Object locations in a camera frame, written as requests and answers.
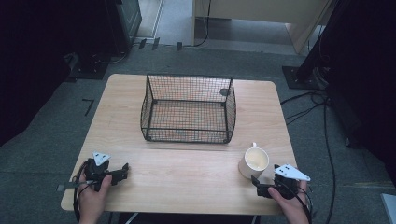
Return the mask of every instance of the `hand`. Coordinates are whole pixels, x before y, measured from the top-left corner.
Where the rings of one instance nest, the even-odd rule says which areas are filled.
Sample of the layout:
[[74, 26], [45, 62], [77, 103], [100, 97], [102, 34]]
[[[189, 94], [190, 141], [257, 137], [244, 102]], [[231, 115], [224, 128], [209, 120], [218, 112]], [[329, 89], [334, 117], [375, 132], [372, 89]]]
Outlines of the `hand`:
[[[299, 185], [301, 189], [306, 191], [306, 181], [300, 181]], [[280, 195], [280, 193], [274, 188], [269, 188], [268, 192], [282, 208], [282, 211], [285, 214], [289, 224], [308, 223], [308, 217], [305, 214], [303, 205], [297, 200], [297, 198], [294, 197], [290, 200], [287, 200], [283, 198], [282, 195]], [[305, 193], [299, 189], [299, 193], [297, 195], [300, 197], [301, 201], [306, 204]]]
[[[78, 198], [80, 212], [79, 224], [92, 224], [98, 221], [105, 210], [106, 196], [111, 186], [111, 179], [111, 175], [105, 176], [99, 192], [96, 192], [91, 187], [87, 187], [86, 184], [78, 187], [78, 192], [81, 192]], [[81, 175], [79, 181], [84, 182], [85, 175]]]

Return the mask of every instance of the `black wire mesh basket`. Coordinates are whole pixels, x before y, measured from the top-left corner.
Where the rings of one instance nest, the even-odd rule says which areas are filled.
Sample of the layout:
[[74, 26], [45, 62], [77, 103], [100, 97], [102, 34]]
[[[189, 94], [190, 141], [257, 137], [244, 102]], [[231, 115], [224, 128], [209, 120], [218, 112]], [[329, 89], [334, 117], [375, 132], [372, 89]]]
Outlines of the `black wire mesh basket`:
[[235, 118], [231, 77], [147, 75], [140, 126], [148, 141], [229, 143]]

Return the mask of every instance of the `floor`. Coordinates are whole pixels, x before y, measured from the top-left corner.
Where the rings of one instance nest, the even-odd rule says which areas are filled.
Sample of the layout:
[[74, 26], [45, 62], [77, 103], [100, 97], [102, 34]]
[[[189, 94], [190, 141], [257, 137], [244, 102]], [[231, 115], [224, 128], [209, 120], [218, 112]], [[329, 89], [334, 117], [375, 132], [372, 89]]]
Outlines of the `floor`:
[[[183, 46], [200, 44], [206, 36], [206, 24], [196, 19], [192, 43], [192, 0], [139, 0], [142, 23], [136, 42], [148, 43], [160, 38], [160, 44]], [[306, 56], [315, 44], [321, 27], [312, 34], [309, 43], [300, 52]], [[297, 54], [291, 44], [285, 24], [266, 21], [209, 20], [209, 35], [200, 48], [258, 51], [276, 54]]]

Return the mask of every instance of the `table top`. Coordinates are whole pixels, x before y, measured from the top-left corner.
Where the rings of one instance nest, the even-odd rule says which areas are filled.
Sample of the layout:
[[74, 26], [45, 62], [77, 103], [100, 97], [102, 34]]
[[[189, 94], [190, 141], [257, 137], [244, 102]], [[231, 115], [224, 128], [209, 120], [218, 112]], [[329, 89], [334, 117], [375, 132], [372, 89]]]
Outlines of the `table top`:
[[[269, 81], [234, 80], [236, 123], [229, 144], [148, 142], [140, 129], [146, 76], [112, 75], [78, 156], [76, 167], [98, 151], [111, 156], [109, 171], [128, 162], [128, 178], [110, 188], [106, 211], [274, 215], [272, 199], [257, 196], [238, 162], [256, 142], [270, 164], [259, 177], [273, 184], [274, 164], [296, 166], [276, 86]], [[73, 190], [61, 202], [73, 210]]]

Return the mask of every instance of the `person's left hand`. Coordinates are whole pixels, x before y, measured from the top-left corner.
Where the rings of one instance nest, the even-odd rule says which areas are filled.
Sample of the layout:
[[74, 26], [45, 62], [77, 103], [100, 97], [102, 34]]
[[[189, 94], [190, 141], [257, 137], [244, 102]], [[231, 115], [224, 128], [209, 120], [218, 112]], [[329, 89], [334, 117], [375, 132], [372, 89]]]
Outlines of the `person's left hand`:
[[[80, 224], [91, 224], [98, 221], [99, 217], [105, 210], [106, 196], [108, 189], [111, 186], [111, 179], [111, 175], [105, 176], [99, 192], [96, 192], [91, 187], [87, 187], [86, 184], [80, 185], [78, 187], [78, 192], [81, 192], [78, 198]], [[84, 181], [86, 181], [85, 175], [81, 175], [79, 178], [79, 182]]]

